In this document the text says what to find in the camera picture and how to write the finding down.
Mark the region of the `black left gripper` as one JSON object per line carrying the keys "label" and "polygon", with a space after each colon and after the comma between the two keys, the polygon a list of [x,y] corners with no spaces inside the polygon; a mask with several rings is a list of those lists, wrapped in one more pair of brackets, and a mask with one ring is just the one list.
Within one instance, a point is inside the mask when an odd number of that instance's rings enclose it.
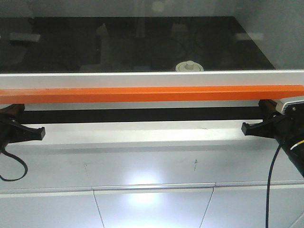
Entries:
{"label": "black left gripper", "polygon": [[24,104],[11,104],[0,109],[0,151],[7,144],[27,141],[42,141],[46,131],[44,127],[29,128],[21,125],[18,120],[25,110]]}

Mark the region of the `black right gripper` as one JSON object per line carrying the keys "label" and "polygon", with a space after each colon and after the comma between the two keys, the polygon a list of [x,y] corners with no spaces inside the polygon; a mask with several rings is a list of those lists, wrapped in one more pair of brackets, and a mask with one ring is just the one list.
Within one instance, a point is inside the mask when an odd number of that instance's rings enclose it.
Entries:
{"label": "black right gripper", "polygon": [[263,121],[242,123],[245,136],[274,137],[301,175],[304,174],[304,104],[289,107],[285,113],[276,110],[276,102],[260,100]]}

